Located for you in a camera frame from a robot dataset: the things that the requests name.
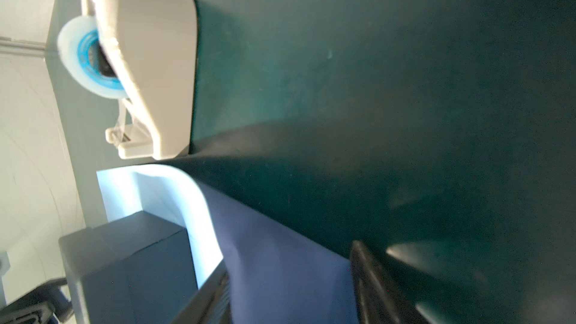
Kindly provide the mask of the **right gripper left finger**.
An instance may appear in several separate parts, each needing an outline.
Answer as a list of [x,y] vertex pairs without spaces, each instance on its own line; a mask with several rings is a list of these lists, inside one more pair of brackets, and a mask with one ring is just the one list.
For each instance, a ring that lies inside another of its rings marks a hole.
[[172,323],[231,324],[231,322],[230,276],[222,260]]

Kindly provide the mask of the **dark navy gift box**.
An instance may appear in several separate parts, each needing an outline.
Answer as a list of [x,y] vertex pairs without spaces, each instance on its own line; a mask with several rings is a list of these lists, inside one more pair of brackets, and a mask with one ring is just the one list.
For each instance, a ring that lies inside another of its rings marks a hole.
[[145,211],[58,244],[78,323],[171,323],[198,291],[187,230]]

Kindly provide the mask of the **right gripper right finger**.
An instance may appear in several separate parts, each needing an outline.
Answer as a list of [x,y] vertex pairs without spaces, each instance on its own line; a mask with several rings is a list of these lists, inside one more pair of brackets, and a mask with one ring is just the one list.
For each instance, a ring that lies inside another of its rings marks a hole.
[[360,323],[428,322],[403,295],[366,244],[353,241],[349,259]]

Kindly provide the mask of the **light blue wrapping paper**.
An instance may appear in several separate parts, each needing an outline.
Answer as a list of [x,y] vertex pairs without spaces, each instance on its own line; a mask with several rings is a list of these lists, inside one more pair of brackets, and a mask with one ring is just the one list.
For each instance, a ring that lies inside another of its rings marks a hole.
[[348,259],[181,169],[144,164],[97,173],[108,221],[147,212],[184,227],[196,282],[224,264],[234,323],[356,323]]

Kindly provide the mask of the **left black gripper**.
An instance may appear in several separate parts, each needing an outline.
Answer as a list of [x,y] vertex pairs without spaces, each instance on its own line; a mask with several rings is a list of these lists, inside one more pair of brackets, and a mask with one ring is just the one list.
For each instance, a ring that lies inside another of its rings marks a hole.
[[48,280],[1,309],[1,323],[66,323],[74,315],[70,299],[62,292],[65,277]]

